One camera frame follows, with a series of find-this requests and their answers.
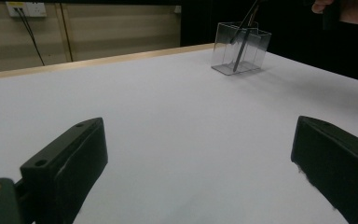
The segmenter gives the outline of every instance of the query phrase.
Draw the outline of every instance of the wall outlet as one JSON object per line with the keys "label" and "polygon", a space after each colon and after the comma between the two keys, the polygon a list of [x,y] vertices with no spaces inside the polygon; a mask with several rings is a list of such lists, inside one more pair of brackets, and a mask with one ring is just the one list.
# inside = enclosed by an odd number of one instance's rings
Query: wall outlet
{"label": "wall outlet", "polygon": [[22,9],[25,16],[30,16],[30,14],[28,13],[28,7],[24,2],[7,2],[7,9],[10,17],[20,16],[19,13],[15,10],[15,8],[18,10]]}
{"label": "wall outlet", "polygon": [[19,17],[16,9],[22,9],[26,17],[46,17],[46,8],[44,3],[37,2],[7,2],[8,14],[10,17]]}
{"label": "wall outlet", "polygon": [[46,8],[44,3],[27,2],[30,17],[46,17]]}

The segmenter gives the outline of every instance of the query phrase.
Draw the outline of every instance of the clear plastic container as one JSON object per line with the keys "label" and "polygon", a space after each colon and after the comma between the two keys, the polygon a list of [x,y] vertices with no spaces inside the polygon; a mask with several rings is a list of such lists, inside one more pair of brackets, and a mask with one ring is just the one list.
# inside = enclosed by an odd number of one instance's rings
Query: clear plastic container
{"label": "clear plastic container", "polygon": [[239,30],[240,24],[223,22],[217,28],[212,68],[228,76],[261,68],[271,39],[256,23]]}

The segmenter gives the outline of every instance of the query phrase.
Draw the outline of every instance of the table surface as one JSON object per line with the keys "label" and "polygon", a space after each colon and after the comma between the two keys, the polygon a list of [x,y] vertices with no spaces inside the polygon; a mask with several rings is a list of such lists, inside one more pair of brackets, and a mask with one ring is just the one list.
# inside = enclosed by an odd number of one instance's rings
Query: table surface
{"label": "table surface", "polygon": [[290,153],[300,115],[358,136],[358,80],[269,53],[227,77],[212,52],[0,73],[0,177],[102,117],[109,163],[76,223],[346,223]]}

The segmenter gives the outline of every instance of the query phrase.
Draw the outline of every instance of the electrical cable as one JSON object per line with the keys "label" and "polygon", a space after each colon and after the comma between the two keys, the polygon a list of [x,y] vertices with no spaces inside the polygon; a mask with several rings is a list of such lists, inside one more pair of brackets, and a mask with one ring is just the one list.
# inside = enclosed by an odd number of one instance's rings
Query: electrical cable
{"label": "electrical cable", "polygon": [[42,64],[45,66],[45,62],[43,61],[42,59],[42,56],[40,55],[40,52],[39,52],[39,49],[36,45],[36,41],[34,40],[34,33],[31,29],[31,26],[30,24],[28,23],[28,20],[27,20],[27,17],[25,16],[25,13],[24,11],[22,10],[22,8],[18,9],[18,8],[14,8],[14,10],[19,14],[21,20],[22,20],[22,23],[24,24],[25,28],[27,29],[28,31],[28,34],[30,35],[33,43],[34,43],[34,48],[36,49],[36,52],[37,52],[37,55],[39,56],[39,59],[40,61],[42,62]]}

